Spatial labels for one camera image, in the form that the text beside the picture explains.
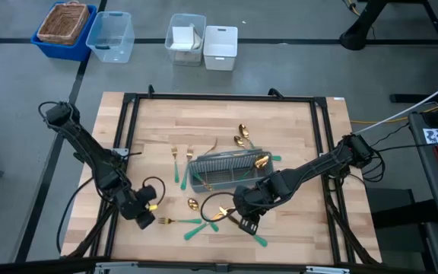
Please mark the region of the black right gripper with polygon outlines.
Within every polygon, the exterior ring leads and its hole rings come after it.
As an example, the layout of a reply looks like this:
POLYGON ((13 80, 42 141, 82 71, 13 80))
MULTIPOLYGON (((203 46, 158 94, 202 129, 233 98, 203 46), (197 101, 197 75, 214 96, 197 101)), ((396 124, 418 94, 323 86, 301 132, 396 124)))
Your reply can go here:
POLYGON ((269 209, 278 205, 279 195, 273 189, 270 179, 257 181, 252 188, 238 186, 233 193, 233 204, 242 216, 264 215, 269 209))

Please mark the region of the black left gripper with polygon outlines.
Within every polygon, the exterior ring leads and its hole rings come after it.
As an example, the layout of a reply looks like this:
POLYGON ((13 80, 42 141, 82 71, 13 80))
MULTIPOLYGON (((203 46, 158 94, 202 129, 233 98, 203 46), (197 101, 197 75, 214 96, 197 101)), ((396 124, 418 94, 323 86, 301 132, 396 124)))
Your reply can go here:
MULTIPOLYGON (((155 188, 152 186, 144 186, 142 188, 142 197, 145 201, 150 201, 157 198, 155 188)), ((122 217, 126 220, 137 218, 145 211, 144 204, 137 197, 137 193, 133 189, 123 189, 119 191, 119 211, 122 217)))

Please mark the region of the grey plastic cutlery basket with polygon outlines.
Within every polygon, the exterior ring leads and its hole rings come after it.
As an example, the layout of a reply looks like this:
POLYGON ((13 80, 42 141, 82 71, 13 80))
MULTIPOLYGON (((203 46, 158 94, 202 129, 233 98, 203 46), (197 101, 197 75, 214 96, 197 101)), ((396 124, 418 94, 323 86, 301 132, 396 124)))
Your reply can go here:
POLYGON ((189 162, 190 185, 195 193, 212 192, 195 179, 192 174, 199 174, 213 187, 213 191, 233 189, 238 186, 253 186, 255 182, 275 171, 272 154, 262 149, 226 151, 217 154, 201 155, 189 162), (254 169, 245 179, 240 180, 253 165, 259 155, 268 155, 269 162, 261 170, 254 169))

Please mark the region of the clear plastic bin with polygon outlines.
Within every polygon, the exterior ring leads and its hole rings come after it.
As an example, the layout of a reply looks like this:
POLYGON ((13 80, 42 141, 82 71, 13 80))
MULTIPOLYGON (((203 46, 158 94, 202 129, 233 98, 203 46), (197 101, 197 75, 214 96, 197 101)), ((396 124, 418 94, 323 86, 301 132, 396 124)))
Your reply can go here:
POLYGON ((165 39, 165 48, 169 53, 170 59, 174 65, 201 65, 202 50, 205 39, 206 17, 200 14, 174 14, 170 19, 165 39), (195 26, 197 34, 202 38, 202 44, 198 49, 190 51, 179 51, 171 49, 173 42, 173 27, 188 27, 190 24, 195 26))

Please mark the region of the white plastic bin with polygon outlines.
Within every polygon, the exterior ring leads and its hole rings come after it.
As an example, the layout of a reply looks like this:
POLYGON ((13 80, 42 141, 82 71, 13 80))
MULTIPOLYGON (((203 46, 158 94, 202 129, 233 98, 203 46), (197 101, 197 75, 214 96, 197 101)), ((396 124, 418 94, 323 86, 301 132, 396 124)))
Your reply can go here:
POLYGON ((237 57, 238 28, 207 26, 203 55, 207 70, 233 71, 237 57))

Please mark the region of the black furniture base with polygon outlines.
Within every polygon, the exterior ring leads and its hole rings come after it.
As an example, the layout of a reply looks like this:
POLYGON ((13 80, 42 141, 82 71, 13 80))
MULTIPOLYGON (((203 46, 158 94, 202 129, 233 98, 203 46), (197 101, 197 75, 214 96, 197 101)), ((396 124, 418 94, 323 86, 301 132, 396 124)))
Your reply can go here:
POLYGON ((368 188, 382 259, 390 266, 438 272, 438 211, 411 190, 368 188))

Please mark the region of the black crossbar silver brackets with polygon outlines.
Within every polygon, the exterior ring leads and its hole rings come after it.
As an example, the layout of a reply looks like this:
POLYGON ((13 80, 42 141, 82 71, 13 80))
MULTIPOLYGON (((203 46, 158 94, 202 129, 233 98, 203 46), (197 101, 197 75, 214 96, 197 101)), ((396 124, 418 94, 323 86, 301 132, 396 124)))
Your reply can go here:
POLYGON ((158 261, 113 261, 107 256, 41 260, 24 263, 0 264, 0 274, 69 274, 91 270, 111 270, 119 267, 232 271, 285 271, 314 274, 436 274, 413 269, 399 269, 384 265, 339 263, 334 266, 252 263, 193 263, 158 261))

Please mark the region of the white cardboard box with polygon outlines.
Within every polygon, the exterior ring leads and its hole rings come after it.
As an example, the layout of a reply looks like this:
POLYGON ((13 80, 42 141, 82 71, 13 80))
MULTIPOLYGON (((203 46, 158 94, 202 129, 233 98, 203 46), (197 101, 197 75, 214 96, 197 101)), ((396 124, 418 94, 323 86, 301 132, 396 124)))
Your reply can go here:
POLYGON ((179 51, 190 51, 198 49, 202 44, 202 38, 197 34, 195 26, 173 27, 173 42, 171 49, 179 51))

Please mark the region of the blue plastic bin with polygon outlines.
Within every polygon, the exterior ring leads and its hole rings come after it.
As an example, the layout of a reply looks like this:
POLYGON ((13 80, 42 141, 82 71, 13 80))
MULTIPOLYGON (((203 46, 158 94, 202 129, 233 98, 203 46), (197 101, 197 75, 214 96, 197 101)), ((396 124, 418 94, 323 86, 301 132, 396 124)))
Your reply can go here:
POLYGON ((62 45, 54 43, 42 42, 37 37, 37 32, 30 38, 30 42, 36 45, 43 54, 48 58, 54 59, 67 59, 72 61, 82 62, 90 53, 90 48, 86 45, 86 40, 90 32, 91 26, 97 15, 97 7, 95 5, 88 5, 88 11, 90 12, 90 18, 83 26, 81 33, 79 34, 74 45, 62 45))

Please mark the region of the black stand foot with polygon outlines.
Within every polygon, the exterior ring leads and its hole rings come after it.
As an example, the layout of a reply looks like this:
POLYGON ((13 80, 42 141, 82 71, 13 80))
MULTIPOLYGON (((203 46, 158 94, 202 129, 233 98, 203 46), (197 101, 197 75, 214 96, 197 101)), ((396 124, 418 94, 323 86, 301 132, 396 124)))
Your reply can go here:
POLYGON ((339 37, 340 44, 349 50, 361 50, 367 44, 367 34, 384 9, 385 0, 367 0, 364 9, 359 12, 355 9, 352 0, 342 0, 349 11, 357 15, 357 20, 339 37))

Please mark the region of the brown wicker basket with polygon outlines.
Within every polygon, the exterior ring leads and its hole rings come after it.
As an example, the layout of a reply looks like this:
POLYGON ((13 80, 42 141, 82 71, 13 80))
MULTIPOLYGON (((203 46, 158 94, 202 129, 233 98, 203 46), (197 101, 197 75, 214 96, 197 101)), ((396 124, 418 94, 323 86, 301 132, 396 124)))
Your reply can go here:
POLYGON ((57 3, 45 17, 36 36, 45 43, 72 46, 89 17, 86 4, 78 1, 57 3))

